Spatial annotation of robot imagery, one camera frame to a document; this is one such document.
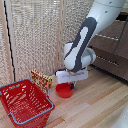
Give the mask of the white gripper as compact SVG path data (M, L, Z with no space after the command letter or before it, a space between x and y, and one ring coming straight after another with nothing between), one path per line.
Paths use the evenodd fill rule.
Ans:
M88 77L88 71L86 69L79 70L76 73L70 72L67 69L60 69L55 72L57 82L70 83L73 81L83 80ZM74 83L70 83L70 89L74 89Z

